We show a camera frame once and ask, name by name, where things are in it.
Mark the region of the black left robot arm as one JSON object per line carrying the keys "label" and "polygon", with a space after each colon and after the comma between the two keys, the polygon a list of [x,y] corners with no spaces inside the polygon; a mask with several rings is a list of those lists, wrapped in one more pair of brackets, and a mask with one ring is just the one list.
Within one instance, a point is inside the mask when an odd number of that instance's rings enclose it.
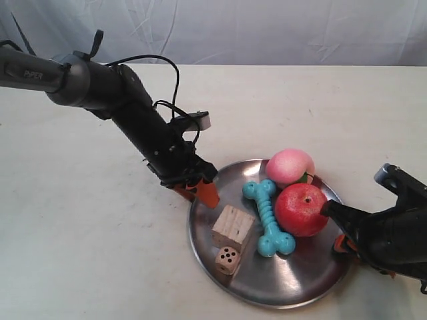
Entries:
{"label": "black left robot arm", "polygon": [[1,42],[1,86],[44,91],[58,105],[80,107],[111,119],[144,156],[162,186],[210,208],[220,202],[213,164],[196,153],[186,131],[210,126],[209,113],[186,113],[173,103],[152,101],[124,59],[102,65],[92,61],[102,39],[98,31],[90,53],[75,51],[54,59],[24,53],[10,40]]}

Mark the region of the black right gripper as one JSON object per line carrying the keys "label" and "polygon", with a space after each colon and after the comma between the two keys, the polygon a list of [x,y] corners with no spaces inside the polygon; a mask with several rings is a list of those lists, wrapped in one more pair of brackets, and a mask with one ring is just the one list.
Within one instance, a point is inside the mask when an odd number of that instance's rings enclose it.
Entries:
{"label": "black right gripper", "polygon": [[333,251],[357,255],[370,265],[419,280],[426,279],[426,185],[397,167],[398,194],[393,207],[368,213],[335,200],[320,213],[344,232]]}

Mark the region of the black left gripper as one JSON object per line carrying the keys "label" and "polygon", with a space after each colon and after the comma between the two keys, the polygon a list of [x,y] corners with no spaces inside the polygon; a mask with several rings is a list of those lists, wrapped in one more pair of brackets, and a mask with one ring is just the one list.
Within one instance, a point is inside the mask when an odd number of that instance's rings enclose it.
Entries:
{"label": "black left gripper", "polygon": [[145,142],[145,158],[147,167],[164,185],[184,183],[173,190],[187,201],[192,203],[198,198],[210,209],[218,206],[220,196],[213,182],[218,170],[197,155],[189,141],[149,139]]}

